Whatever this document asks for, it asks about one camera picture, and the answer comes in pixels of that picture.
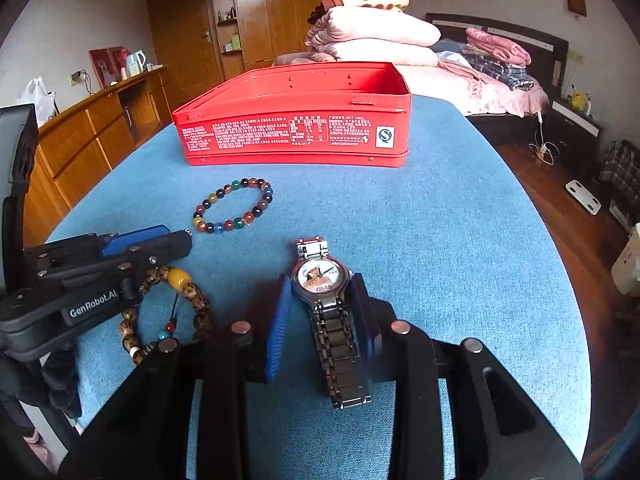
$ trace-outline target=wristwatch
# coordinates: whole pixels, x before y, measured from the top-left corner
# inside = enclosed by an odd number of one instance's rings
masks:
[[[296,294],[309,306],[311,330],[334,408],[369,402],[362,376],[353,316],[344,303],[351,273],[328,254],[327,242],[316,236],[298,240],[298,263],[291,273]]]

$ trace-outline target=plaid bag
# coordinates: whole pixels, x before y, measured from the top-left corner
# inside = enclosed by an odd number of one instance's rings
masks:
[[[630,142],[616,140],[609,146],[600,180],[612,183],[636,211],[640,210],[640,156]]]
[[[462,54],[469,64],[478,72],[487,74],[501,83],[504,83],[510,90],[522,90],[528,92],[533,88],[533,79],[527,75],[527,70],[518,66],[510,66],[489,56],[479,54]]]

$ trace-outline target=yellow bead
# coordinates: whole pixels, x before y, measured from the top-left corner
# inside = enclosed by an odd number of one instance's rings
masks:
[[[191,283],[193,280],[186,270],[174,267],[169,271],[167,281],[169,282],[169,285],[171,285],[175,290],[177,290],[178,292],[182,292],[182,288],[187,283]]]

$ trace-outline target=beaded bracelet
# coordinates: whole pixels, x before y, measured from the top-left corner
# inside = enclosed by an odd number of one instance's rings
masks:
[[[239,216],[235,220],[227,220],[225,222],[205,222],[203,220],[204,212],[215,204],[219,199],[224,198],[232,191],[236,191],[241,187],[256,187],[262,191],[262,198],[258,200],[258,205],[251,211],[247,211],[244,215]],[[231,184],[220,188],[215,193],[211,193],[208,198],[202,201],[202,204],[196,207],[196,211],[193,214],[193,225],[198,231],[203,233],[217,233],[221,234],[224,231],[232,231],[233,229],[242,229],[245,225],[249,225],[258,216],[261,216],[265,209],[269,207],[269,204],[273,201],[273,189],[271,184],[265,182],[263,178],[244,178],[242,180],[234,180]]]
[[[156,283],[167,282],[182,296],[191,302],[191,306],[195,311],[193,316],[193,326],[196,329],[194,341],[204,339],[213,332],[213,318],[211,317],[211,304],[209,299],[203,295],[200,288],[193,283],[191,276],[182,269],[172,266],[156,267],[146,272],[145,281],[140,285],[140,294],[144,296],[148,293],[149,288]],[[118,326],[120,335],[122,336],[122,347],[129,353],[133,359],[133,364],[139,365],[146,356],[158,345],[158,342],[173,337],[175,324],[170,320],[166,324],[164,330],[158,334],[158,341],[143,346],[140,338],[136,334],[136,321],[138,320],[138,308],[129,307],[122,312],[123,321]]]

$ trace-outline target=metal watch band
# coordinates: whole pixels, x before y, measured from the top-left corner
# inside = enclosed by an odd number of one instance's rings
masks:
[[[322,258],[327,254],[327,242],[322,237],[298,242],[301,260]],[[306,299],[312,302],[309,309],[312,334],[332,405],[347,408],[369,402],[371,396],[360,370],[353,322],[340,294],[336,294],[334,300],[313,301],[309,296]]]

